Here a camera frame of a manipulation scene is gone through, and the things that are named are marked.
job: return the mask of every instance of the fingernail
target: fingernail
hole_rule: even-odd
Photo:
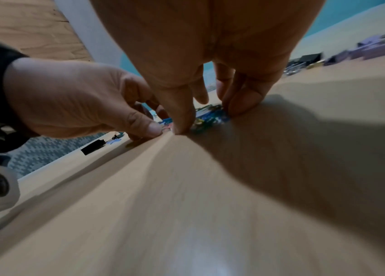
[[[236,116],[255,107],[263,100],[263,96],[255,91],[247,90],[230,102],[229,115]]]
[[[148,125],[146,134],[149,137],[157,137],[162,134],[162,127],[158,123],[153,122]]]

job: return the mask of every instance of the hand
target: hand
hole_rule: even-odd
[[[5,72],[4,91],[27,127],[54,138],[114,130],[132,139],[156,137],[161,126],[143,102],[167,117],[142,78],[90,62],[15,60]]]
[[[203,64],[214,62],[230,116],[260,103],[324,0],[91,0],[101,21],[174,121],[208,101]]]

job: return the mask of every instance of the wooden floor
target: wooden floor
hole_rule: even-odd
[[[0,41],[32,57],[92,60],[53,0],[0,0]]]

